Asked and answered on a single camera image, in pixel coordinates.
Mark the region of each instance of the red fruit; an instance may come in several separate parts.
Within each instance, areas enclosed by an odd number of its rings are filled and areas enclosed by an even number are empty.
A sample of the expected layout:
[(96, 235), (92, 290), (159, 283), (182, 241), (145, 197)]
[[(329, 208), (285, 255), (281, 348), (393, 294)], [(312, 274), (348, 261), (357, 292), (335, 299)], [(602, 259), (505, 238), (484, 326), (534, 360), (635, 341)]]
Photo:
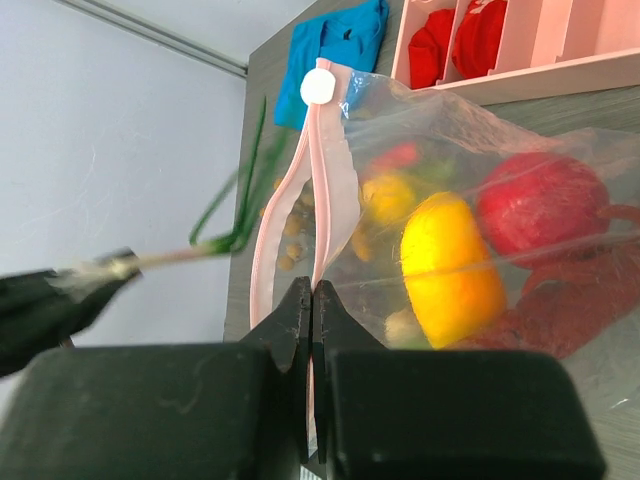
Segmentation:
[(371, 162), (371, 168), (381, 172), (392, 168), (410, 167), (420, 159), (418, 146), (413, 142), (396, 145)]
[(500, 255), (533, 254), (513, 263), (535, 268), (576, 251), (567, 242), (606, 232), (609, 220), (597, 212), (607, 205), (609, 192), (587, 165), (533, 152), (516, 154), (489, 174), (477, 213), (485, 238)]

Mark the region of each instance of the gray wall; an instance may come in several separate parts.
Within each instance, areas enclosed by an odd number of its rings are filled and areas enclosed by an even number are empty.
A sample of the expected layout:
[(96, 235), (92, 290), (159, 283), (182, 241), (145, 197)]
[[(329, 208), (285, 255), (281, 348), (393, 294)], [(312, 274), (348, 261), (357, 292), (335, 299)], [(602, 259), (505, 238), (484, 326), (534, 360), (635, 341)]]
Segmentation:
[[(0, 0), (0, 61), (0, 273), (187, 245), (237, 168), (244, 81), (50, 0)], [(228, 259), (151, 272), (76, 342), (221, 340), (228, 278)]]
[(315, 0), (100, 0), (242, 62)]

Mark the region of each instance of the plastic bag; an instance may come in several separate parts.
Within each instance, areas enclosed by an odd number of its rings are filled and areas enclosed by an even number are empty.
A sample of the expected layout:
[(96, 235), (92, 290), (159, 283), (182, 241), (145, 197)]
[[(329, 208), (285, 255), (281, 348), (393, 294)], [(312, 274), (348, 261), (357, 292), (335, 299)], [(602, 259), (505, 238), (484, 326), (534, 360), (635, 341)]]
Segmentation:
[(271, 311), (282, 234), (311, 179), (315, 205), (302, 203), (315, 223), (294, 236), (315, 245), (313, 284), (331, 280), (385, 345), (542, 351), (562, 360), (590, 410), (632, 399), (640, 136), (546, 138), (445, 91), (318, 68), (336, 88), (310, 105), (266, 208), (252, 324)]

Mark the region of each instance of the lemon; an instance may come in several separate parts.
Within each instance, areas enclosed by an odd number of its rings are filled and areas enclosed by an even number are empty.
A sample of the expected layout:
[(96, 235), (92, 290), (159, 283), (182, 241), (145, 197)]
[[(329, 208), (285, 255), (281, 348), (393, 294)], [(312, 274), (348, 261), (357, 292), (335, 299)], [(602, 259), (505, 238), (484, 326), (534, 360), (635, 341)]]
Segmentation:
[(362, 186), (362, 199), (371, 218), (383, 226), (405, 220), (417, 203), (409, 183), (394, 174), (379, 175), (367, 180)]
[(411, 306), (433, 348), (486, 327), (506, 308), (502, 280), (458, 195), (436, 193), (418, 206), (400, 255)]

